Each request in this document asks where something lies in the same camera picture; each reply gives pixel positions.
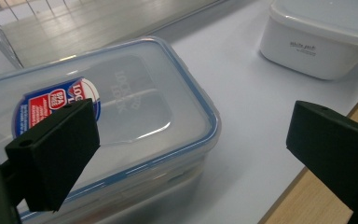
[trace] clear plastic container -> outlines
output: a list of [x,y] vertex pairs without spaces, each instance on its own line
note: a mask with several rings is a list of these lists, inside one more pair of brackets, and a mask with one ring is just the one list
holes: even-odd
[[[78,83],[99,110],[101,147],[59,212],[30,213],[21,204],[24,222],[94,222],[200,173],[220,118],[172,48],[155,37],[0,76],[0,162],[23,125],[60,106],[52,88],[70,92]],[[38,105],[45,98],[46,108]]]
[[358,1],[275,0],[261,42],[266,58],[321,79],[358,64]]

